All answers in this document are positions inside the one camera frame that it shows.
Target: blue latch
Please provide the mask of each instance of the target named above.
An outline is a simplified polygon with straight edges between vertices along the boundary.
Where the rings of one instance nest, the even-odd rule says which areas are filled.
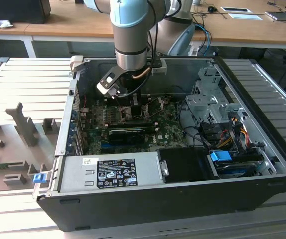
[[[47,173],[37,173],[33,177],[34,183],[46,183],[47,182]]]
[[[232,161],[232,158],[227,151],[215,151],[211,153],[211,158],[213,162]]]

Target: metal bracket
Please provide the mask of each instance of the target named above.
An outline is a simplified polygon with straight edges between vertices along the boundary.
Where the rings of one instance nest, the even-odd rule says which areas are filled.
[[[97,84],[98,90],[105,95],[111,86],[115,83],[115,81],[118,80],[118,78],[126,73],[127,71],[123,70],[119,66],[114,66],[110,69],[110,71],[105,74],[104,77],[100,80],[100,82]]]

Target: black plastic cover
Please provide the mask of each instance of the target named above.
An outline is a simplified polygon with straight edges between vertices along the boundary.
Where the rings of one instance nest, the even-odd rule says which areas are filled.
[[[158,158],[166,161],[169,175],[166,183],[195,182],[215,179],[204,148],[159,149]]]

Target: white sticker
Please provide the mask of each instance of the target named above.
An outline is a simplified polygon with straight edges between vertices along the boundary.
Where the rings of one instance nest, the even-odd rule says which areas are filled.
[[[82,165],[96,165],[98,164],[99,158],[83,158]]]

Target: floor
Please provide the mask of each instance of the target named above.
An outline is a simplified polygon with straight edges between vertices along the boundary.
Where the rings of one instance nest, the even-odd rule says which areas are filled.
[[[71,57],[73,55],[85,55],[89,57],[113,57],[113,43],[86,43],[73,42],[74,53],[68,52],[66,42],[34,42],[34,47],[38,57]],[[227,59],[237,59],[240,54],[240,48],[236,47],[211,47],[207,56],[213,52],[218,52],[219,56]],[[260,49],[247,49],[245,58],[257,58],[262,53]],[[286,70],[286,61],[283,56],[286,52],[278,49],[269,49],[263,54],[263,58],[258,62],[265,71],[276,81],[278,81]],[[25,46],[21,41],[0,40],[0,57],[28,57]],[[286,74],[284,75],[280,86],[286,85]]]

